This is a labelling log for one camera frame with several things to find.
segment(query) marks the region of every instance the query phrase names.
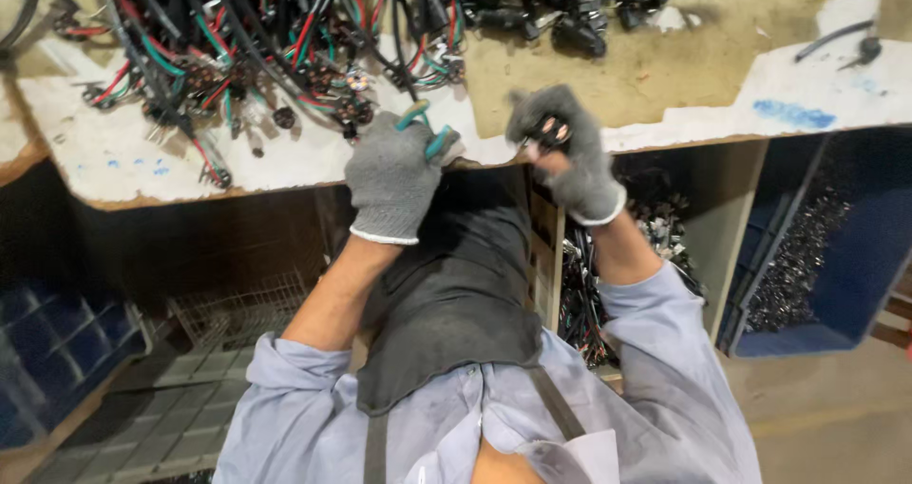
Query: gray work glove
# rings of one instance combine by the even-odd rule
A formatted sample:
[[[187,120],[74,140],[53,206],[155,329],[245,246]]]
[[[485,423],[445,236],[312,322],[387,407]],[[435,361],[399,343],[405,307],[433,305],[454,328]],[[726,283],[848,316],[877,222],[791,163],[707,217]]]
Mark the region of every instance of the gray work glove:
[[[614,220],[627,201],[625,189],[611,175],[611,158],[602,150],[599,125],[576,101],[567,85],[555,85],[530,94],[510,92],[513,115],[506,137],[520,143],[549,114],[567,123],[570,142],[566,151],[570,169],[547,175],[545,186],[554,200],[583,226],[602,226]],[[563,157],[549,154],[542,158]]]
[[[440,182],[439,158],[425,160],[434,133],[412,123],[396,131],[397,115],[381,112],[361,136],[345,166],[351,206],[358,209],[351,232],[382,244],[418,243],[418,226]]]

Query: green-handled pliers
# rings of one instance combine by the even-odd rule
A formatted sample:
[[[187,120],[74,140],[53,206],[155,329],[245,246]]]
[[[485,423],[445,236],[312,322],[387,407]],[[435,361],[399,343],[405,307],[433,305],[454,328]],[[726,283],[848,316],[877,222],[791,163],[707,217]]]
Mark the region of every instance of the green-handled pliers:
[[[408,127],[412,121],[415,120],[415,117],[418,117],[419,115],[424,117],[425,123],[428,123],[428,117],[425,115],[425,111],[427,111],[429,106],[430,101],[424,99],[417,100],[413,105],[409,106],[408,109],[405,110],[405,113],[402,115],[402,119],[398,124],[396,124],[396,130],[401,132],[406,127]],[[445,124],[439,133],[437,133],[437,135],[434,137],[434,140],[431,141],[431,143],[429,143],[424,149],[424,157],[427,160],[430,160],[441,151],[449,149],[451,145],[459,140],[459,137],[460,135],[458,132],[453,131],[453,129],[450,128],[449,124]]]

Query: worker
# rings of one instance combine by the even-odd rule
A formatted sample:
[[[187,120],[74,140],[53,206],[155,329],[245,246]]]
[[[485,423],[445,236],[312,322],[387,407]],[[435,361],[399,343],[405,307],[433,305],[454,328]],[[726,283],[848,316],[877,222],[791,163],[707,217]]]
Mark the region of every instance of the worker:
[[[514,98],[508,140],[545,115],[570,129],[565,153],[529,157],[590,229],[624,394],[523,308],[523,168],[441,180],[427,125],[381,113],[346,165],[348,241],[281,336],[258,340],[214,482],[760,482],[703,302],[624,210],[599,127],[564,85]]]

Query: metal wire basket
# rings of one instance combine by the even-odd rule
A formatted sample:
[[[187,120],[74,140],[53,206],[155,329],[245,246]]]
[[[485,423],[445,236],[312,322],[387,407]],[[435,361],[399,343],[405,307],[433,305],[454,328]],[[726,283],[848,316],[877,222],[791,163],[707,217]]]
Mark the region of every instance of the metal wire basket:
[[[261,334],[280,331],[306,298],[297,271],[251,281],[243,290],[222,289],[169,298],[168,307],[197,347],[252,345]]]

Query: shirt sleeve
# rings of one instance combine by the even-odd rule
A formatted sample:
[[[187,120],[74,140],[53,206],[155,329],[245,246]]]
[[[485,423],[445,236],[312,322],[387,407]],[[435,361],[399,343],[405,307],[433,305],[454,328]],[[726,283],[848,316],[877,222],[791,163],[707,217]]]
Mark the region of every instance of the shirt sleeve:
[[[703,300],[669,262],[626,286],[600,284],[619,342],[624,398],[723,482],[760,482],[751,432],[703,329]]]
[[[212,482],[305,475],[313,442],[336,414],[333,387],[350,359],[351,351],[320,351],[273,332],[260,337],[247,367],[251,386],[234,410]]]

